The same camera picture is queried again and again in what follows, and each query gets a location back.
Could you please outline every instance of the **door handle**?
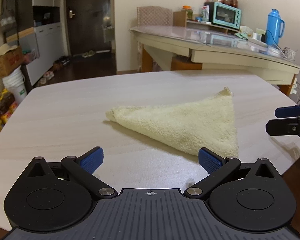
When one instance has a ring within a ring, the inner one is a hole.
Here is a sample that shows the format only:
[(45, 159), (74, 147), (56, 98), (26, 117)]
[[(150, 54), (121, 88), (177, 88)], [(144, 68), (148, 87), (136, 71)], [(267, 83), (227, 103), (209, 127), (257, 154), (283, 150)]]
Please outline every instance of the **door handle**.
[(69, 10), (69, 18), (72, 19), (75, 16), (72, 10)]

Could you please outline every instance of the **bag hanging on door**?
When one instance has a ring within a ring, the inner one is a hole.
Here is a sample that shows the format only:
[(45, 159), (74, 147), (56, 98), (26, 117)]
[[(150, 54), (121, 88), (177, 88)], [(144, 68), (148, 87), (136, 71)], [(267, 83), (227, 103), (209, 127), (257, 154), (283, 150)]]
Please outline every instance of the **bag hanging on door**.
[(7, 0), (3, 0), (2, 12), (0, 15), (0, 30), (2, 33), (17, 27), (16, 17), (13, 10), (8, 10)]

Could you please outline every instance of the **crosshair symbol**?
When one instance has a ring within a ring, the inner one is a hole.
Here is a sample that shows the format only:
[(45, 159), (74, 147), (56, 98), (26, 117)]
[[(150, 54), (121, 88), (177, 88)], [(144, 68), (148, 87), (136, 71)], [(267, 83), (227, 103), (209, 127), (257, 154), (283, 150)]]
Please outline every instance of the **crosshair symbol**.
[(153, 195), (156, 194), (156, 193), (154, 193), (153, 191), (148, 191), (148, 192), (145, 193), (145, 194), (147, 194), (147, 195), (149, 195), (149, 196), (153, 196)]

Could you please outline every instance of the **white hat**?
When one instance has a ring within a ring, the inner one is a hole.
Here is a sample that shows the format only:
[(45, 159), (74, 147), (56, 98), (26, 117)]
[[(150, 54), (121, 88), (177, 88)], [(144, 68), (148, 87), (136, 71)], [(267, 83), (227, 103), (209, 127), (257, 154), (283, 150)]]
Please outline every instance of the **white hat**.
[(17, 45), (10, 46), (7, 43), (3, 44), (2, 46), (0, 46), (0, 56), (6, 54), (8, 51), (16, 49), (17, 47)]

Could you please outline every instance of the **yellow towel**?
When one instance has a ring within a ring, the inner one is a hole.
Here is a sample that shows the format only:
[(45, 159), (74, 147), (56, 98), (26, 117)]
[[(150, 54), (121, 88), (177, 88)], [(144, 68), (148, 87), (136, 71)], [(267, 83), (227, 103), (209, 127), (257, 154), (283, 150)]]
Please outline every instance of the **yellow towel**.
[(207, 147), (226, 157), (238, 156), (232, 94), (226, 87), (205, 100), (173, 106), (120, 106), (106, 112), (118, 124), (198, 155)]

